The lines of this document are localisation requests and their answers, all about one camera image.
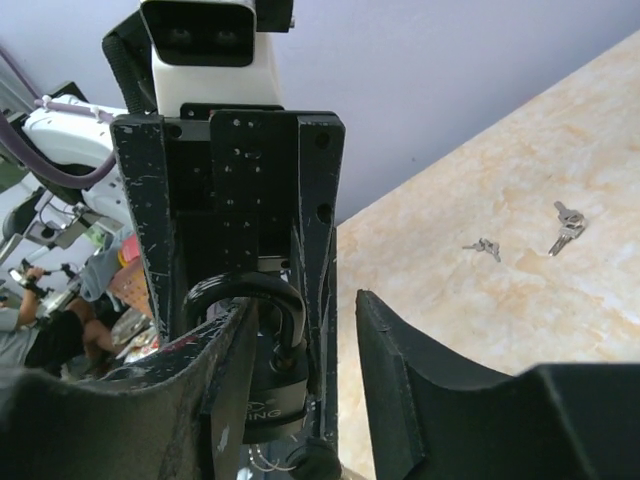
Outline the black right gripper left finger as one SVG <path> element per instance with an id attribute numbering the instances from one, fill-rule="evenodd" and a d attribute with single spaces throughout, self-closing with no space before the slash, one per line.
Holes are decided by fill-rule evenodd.
<path id="1" fill-rule="evenodd" d="M 251 301 L 99 380 L 1 373 L 5 479 L 233 479 L 257 320 Z"/>

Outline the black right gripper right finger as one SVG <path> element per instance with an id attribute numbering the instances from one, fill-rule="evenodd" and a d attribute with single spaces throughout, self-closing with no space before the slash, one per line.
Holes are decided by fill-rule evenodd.
<path id="1" fill-rule="evenodd" d="M 639 367 L 548 363 L 510 376 L 356 297 L 380 479 L 635 479 Z"/>

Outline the black-headed key bunch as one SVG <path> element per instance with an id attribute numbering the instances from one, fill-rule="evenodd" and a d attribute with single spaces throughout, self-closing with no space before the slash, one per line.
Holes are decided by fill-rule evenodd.
<path id="1" fill-rule="evenodd" d="M 283 465 L 269 461 L 257 444 L 249 446 L 251 464 L 264 474 L 283 473 L 291 479 L 339 480 L 343 467 L 333 446 L 322 438 L 308 437 Z"/>

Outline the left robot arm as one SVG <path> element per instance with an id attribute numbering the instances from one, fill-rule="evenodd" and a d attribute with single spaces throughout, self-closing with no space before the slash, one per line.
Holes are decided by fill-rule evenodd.
<path id="1" fill-rule="evenodd" d="M 332 112 L 195 104 L 115 116 L 69 96 L 6 123 L 35 172 L 114 157 L 153 319 L 150 356 L 99 380 L 1 377 L 5 479 L 232 479 L 290 438 L 295 479 L 338 479 Z"/>

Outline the black Kaijing padlock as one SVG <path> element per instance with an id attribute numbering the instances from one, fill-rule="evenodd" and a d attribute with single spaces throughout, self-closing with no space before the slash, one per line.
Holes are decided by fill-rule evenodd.
<path id="1" fill-rule="evenodd" d="M 279 312 L 280 326 L 261 327 L 246 407 L 243 443 L 264 444 L 298 433 L 307 415 L 309 366 L 306 306 L 287 281 L 259 272 L 225 273 L 197 283 L 184 312 L 197 317 L 221 300 L 252 298 Z"/>

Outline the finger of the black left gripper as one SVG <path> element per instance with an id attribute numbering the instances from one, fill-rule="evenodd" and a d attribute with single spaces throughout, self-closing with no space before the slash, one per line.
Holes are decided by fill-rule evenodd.
<path id="1" fill-rule="evenodd" d="M 153 318 L 161 340 L 169 343 L 187 331 L 182 315 L 187 282 L 171 211 L 164 121 L 161 117 L 119 117 L 111 133 Z"/>
<path id="2" fill-rule="evenodd" d="M 337 305 L 335 206 L 345 128 L 337 117 L 299 117 L 297 273 L 307 307 L 310 358 L 308 437 L 337 452 Z"/>

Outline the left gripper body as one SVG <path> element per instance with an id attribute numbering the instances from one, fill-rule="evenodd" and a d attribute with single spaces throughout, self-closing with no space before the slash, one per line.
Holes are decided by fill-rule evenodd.
<path id="1" fill-rule="evenodd" d="M 297 119 L 341 121 L 337 114 L 246 107 L 122 117 L 164 121 L 171 211 L 188 284 L 290 264 L 298 221 Z"/>

